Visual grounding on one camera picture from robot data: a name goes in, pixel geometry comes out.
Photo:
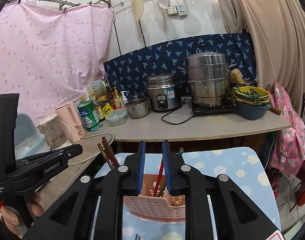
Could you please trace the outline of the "person's left hand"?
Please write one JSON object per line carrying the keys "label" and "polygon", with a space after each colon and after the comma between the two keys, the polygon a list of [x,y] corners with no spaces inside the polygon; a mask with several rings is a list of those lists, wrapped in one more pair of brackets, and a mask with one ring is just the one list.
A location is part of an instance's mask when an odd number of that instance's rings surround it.
{"label": "person's left hand", "polygon": [[[40,205],[41,197],[37,192],[30,194],[27,197],[28,202],[31,204],[30,211],[35,217],[41,217],[44,214],[44,208]],[[23,235],[18,231],[18,226],[21,223],[20,217],[5,206],[0,209],[0,219],[10,230],[11,233],[22,239]]]}

